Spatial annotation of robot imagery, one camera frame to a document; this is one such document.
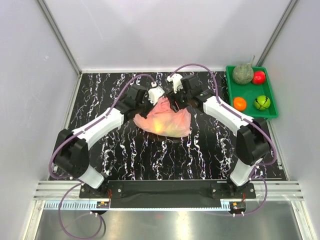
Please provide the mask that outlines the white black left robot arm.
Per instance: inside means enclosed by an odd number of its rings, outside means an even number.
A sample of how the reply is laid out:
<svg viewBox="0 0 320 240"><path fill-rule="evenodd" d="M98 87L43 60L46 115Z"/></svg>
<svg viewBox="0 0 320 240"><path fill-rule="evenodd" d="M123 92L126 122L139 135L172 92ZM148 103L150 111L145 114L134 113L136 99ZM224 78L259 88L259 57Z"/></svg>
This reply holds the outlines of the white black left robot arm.
<svg viewBox="0 0 320 240"><path fill-rule="evenodd" d="M104 113L74 130L59 132L51 162L74 179L90 186L97 198L108 193L104 177L90 164L89 150L102 137L132 120L137 114L146 118L165 92L153 85L147 89L133 84Z"/></svg>

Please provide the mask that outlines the pink plastic bag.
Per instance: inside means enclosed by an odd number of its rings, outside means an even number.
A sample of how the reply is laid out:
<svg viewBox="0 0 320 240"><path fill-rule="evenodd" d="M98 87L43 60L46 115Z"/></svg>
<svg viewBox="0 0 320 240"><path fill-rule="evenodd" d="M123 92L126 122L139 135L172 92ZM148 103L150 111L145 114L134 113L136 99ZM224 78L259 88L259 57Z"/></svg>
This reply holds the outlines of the pink plastic bag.
<svg viewBox="0 0 320 240"><path fill-rule="evenodd" d="M133 122L146 132L164 137L183 138L191 132L191 114L187 109L174 112L166 97L158 100L147 118L136 114Z"/></svg>

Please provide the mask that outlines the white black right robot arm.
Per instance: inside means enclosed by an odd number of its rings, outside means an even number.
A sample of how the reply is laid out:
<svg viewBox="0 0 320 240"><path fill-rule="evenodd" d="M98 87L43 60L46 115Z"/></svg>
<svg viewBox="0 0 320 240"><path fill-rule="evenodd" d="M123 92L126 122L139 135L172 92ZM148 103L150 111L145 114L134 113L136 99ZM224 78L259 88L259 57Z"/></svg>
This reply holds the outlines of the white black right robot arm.
<svg viewBox="0 0 320 240"><path fill-rule="evenodd" d="M204 90L194 74L181 76L175 73L168 76L167 81L172 90L166 96L174 112L192 106L222 122L235 135L237 162L229 175L227 192L230 197L239 198L254 169L272 148L266 120L245 115L226 104L212 90Z"/></svg>

